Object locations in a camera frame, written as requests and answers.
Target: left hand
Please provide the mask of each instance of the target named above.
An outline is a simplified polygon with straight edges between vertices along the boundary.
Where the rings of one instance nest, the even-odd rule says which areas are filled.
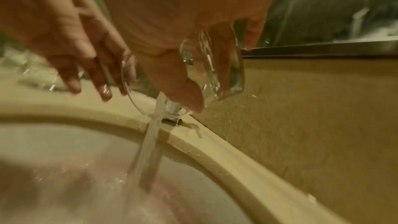
[[[0,27],[57,69],[71,93],[81,92],[78,66],[103,101],[112,98],[103,67],[120,92],[120,65],[128,48],[94,0],[0,0]]]

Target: glass cup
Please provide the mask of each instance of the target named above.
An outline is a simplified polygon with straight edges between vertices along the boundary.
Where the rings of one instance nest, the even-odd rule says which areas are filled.
[[[192,32],[181,43],[180,54],[187,67],[188,77],[202,89],[205,107],[213,101],[243,91],[245,80],[242,56],[229,23]],[[136,74],[135,82],[130,81],[132,73]],[[123,60],[122,81],[131,102],[143,115],[151,118],[160,116],[155,113],[154,101],[160,92],[151,85],[133,56]],[[148,97],[154,98],[153,104],[148,104]],[[165,106],[166,114],[161,115],[163,118],[172,119],[191,113],[169,99],[165,100]]]

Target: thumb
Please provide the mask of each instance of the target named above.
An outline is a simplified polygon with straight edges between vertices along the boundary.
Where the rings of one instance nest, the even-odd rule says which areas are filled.
[[[77,57],[94,58],[95,49],[87,37],[73,0],[36,0],[49,15],[63,42]]]

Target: right hand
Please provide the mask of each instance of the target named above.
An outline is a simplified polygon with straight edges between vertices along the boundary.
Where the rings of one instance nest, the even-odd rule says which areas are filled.
[[[244,47],[257,44],[273,0],[106,0],[114,23],[153,85],[200,113],[199,86],[187,76],[181,42],[196,28],[248,18]]]

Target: hand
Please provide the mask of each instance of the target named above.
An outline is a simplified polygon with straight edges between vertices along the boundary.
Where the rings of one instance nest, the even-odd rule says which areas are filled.
[[[244,45],[253,48],[273,0],[106,0],[115,26],[154,86],[201,112],[199,86],[187,77],[179,45],[196,28],[248,18]]]
[[[71,93],[81,92],[81,66],[103,101],[112,97],[103,67],[125,94],[120,65],[129,51],[94,0],[0,0],[0,8],[0,27],[45,57]]]

